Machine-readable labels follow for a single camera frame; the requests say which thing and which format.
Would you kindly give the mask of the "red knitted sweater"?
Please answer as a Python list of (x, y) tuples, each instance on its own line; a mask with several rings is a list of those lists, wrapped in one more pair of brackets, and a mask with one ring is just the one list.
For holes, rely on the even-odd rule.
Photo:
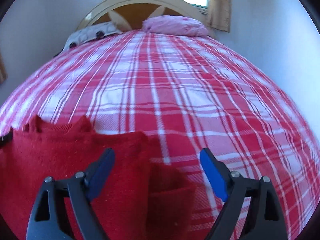
[(1, 239), (186, 239), (195, 186), (158, 137), (33, 116), (1, 137)]

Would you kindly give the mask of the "yellow curtain side window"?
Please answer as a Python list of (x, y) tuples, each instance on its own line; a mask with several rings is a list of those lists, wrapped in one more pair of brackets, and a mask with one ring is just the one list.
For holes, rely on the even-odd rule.
[(0, 83), (3, 83), (8, 78), (7, 70), (0, 55)]

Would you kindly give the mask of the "white black patterned pillow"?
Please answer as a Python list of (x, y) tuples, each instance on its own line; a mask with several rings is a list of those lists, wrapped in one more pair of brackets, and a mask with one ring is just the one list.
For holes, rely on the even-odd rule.
[(122, 33), (123, 32), (119, 30), (112, 22), (95, 24), (72, 33), (67, 38), (62, 51), (68, 51), (87, 42), (99, 40), (109, 35)]

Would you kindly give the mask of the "red white plaid bedspread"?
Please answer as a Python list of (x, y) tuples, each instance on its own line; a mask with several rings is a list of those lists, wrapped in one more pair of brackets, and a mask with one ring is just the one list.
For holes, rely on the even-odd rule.
[(129, 31), (57, 55), (1, 107), (1, 215), (25, 238), (43, 179), (105, 148), (116, 163), (93, 209), (111, 239), (203, 239), (222, 208), (207, 147), (242, 176), (270, 177), (289, 239), (319, 204), (319, 142), (292, 99), (212, 38)]

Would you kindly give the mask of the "cream wooden headboard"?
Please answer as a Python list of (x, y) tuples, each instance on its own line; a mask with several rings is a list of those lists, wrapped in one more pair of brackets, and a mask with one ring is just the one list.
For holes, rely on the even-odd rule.
[(80, 22), (77, 29), (112, 21), (120, 30), (140, 29), (144, 20), (161, 15), (194, 18), (203, 24), (205, 16), (183, 0), (104, 0)]

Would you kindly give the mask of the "pink pillow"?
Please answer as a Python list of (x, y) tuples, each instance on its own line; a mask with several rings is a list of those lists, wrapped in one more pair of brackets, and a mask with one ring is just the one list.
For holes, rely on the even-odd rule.
[(208, 29), (198, 20), (184, 16), (162, 15), (143, 21), (142, 30), (165, 35), (206, 37)]

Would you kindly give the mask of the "yellow curtain centre right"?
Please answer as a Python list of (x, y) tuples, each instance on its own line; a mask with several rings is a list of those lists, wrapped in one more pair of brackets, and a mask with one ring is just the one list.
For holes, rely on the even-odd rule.
[(230, 32), (232, 0), (208, 0), (207, 24), (209, 27)]

